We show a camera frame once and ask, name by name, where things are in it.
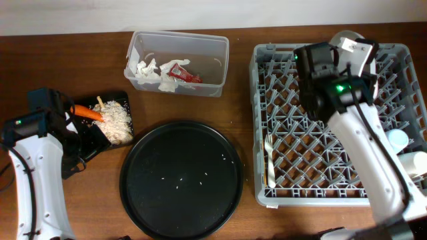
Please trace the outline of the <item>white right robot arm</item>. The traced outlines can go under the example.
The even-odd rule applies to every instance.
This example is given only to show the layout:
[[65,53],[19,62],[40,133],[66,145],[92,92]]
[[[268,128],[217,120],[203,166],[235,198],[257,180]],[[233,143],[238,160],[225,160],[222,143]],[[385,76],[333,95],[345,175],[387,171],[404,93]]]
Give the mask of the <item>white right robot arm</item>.
[[426,197],[398,160],[374,104],[373,40],[343,37],[294,50],[300,103],[312,121],[322,121],[350,157],[371,206],[375,226],[325,230],[318,239],[425,239]]

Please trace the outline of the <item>white napkin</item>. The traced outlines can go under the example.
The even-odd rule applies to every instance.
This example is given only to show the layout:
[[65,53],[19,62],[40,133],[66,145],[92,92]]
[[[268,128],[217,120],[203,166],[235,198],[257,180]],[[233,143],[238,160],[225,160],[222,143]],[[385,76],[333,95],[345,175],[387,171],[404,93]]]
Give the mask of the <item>white napkin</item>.
[[139,84],[154,83],[154,80],[156,80],[160,82],[158,87],[160,91],[174,93],[178,87],[177,79],[175,77],[170,77],[168,73],[175,64],[179,66],[188,65],[190,64],[190,60],[175,59],[159,67],[157,67],[155,59],[152,59],[149,64],[145,61],[140,61],[139,63],[137,61],[131,61],[129,66]]

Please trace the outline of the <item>wooden chopstick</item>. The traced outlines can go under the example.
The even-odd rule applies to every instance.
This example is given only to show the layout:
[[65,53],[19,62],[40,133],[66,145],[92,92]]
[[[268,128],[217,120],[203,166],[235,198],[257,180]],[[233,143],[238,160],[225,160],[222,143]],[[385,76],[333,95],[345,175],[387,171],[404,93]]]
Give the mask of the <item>wooden chopstick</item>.
[[265,160],[262,161],[262,167],[263,167],[263,171],[262,171],[263,183],[264,183],[264,187],[266,188],[268,186],[268,182],[267,182],[267,172],[266,172],[267,168],[266,168],[266,161]]

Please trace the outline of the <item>light blue cup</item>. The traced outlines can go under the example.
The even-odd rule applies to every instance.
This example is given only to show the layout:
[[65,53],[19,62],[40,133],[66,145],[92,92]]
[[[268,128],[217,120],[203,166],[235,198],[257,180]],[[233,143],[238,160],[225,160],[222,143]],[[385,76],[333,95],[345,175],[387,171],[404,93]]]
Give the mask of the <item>light blue cup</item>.
[[392,129],[385,132],[385,134],[396,154],[409,145],[409,137],[403,130]]

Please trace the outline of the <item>white plastic fork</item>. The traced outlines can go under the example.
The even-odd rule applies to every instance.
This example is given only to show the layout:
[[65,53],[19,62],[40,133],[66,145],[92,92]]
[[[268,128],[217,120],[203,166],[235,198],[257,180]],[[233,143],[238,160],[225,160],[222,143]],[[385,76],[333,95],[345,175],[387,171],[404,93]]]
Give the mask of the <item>white plastic fork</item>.
[[276,177],[273,162],[273,136],[271,134],[266,135],[264,149],[268,155],[267,184],[269,188],[274,188],[276,186]]

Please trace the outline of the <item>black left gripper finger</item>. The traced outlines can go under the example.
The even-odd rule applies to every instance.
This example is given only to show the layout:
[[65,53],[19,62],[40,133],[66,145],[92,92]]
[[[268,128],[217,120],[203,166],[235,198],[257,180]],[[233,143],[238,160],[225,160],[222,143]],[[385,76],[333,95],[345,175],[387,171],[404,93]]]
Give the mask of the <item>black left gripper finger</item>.
[[110,141],[97,125],[92,125],[91,127],[84,125],[79,136],[81,137],[79,156],[85,162],[92,160],[111,146]]
[[86,162],[80,157],[64,157],[61,162],[61,177],[68,179],[72,175],[86,169]]

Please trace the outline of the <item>grey plate with food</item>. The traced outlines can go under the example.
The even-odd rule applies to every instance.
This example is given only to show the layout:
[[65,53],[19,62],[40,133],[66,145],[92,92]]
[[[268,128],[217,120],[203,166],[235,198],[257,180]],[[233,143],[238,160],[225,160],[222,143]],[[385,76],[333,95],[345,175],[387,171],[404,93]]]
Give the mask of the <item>grey plate with food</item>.
[[347,51],[353,51],[355,49],[359,49],[360,45],[356,42],[356,39],[364,37],[356,32],[350,30],[344,30],[335,34],[329,44],[333,47],[337,47],[338,49],[343,49]]

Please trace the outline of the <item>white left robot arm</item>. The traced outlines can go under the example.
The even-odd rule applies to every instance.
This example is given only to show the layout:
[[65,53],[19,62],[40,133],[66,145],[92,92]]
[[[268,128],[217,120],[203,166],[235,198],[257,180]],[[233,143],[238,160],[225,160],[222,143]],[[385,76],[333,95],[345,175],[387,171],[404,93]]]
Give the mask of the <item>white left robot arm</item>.
[[75,122],[77,106],[64,93],[41,88],[27,94],[30,112],[7,120],[1,147],[15,171],[18,239],[74,239],[63,180],[110,147],[97,126]]

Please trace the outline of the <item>pink bowl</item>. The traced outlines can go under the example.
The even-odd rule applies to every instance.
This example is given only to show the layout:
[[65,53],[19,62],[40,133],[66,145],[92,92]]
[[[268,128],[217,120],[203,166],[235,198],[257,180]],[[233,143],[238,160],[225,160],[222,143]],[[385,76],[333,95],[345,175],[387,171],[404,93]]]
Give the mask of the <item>pink bowl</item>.
[[378,80],[376,80],[375,83],[374,83],[374,91],[373,91],[373,94],[372,94],[373,100],[377,99],[378,92],[379,92],[379,82],[378,82]]

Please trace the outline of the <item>red snack wrapper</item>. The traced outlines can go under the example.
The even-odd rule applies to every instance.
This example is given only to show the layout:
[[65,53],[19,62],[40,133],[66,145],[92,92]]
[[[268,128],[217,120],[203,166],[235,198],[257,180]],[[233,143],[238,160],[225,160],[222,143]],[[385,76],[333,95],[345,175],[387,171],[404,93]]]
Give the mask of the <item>red snack wrapper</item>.
[[181,67],[178,63],[175,63],[173,67],[169,70],[169,76],[178,78],[186,83],[203,83],[201,77],[192,75]]

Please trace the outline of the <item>orange carrot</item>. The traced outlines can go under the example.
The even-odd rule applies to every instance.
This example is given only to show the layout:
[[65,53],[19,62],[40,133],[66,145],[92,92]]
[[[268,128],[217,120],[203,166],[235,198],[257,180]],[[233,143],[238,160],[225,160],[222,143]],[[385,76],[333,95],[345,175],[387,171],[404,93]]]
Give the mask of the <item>orange carrot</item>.
[[77,116],[89,118],[94,121],[103,122],[103,117],[101,113],[93,111],[82,105],[74,105],[73,107],[70,107],[70,111]]

